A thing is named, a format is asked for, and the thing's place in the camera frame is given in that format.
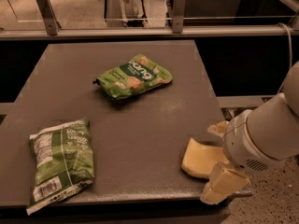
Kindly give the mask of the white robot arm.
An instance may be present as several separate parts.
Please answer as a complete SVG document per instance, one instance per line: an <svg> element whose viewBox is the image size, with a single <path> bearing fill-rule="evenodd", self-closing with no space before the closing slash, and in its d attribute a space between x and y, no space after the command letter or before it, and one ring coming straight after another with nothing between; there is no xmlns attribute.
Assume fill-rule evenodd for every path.
<svg viewBox="0 0 299 224"><path fill-rule="evenodd" d="M214 124L209 133L223 139L228 163L213 167L200 200L217 204L249 183L248 173L268 171L299 154L299 62L290 68L283 91L231 121Z"/></svg>

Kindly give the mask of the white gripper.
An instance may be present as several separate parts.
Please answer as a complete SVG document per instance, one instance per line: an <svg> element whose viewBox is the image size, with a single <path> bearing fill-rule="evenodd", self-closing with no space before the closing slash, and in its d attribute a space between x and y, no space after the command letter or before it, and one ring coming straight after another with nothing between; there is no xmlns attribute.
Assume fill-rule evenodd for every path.
<svg viewBox="0 0 299 224"><path fill-rule="evenodd" d="M245 110L230 122L225 120L207 128L209 133L223 138L223 153L233 166L221 161L214 166L200 195L203 203L218 204L250 182L249 177L234 166L262 172L284 164L284 161L271 158L256 147L247 126L250 113L251 110Z"/></svg>

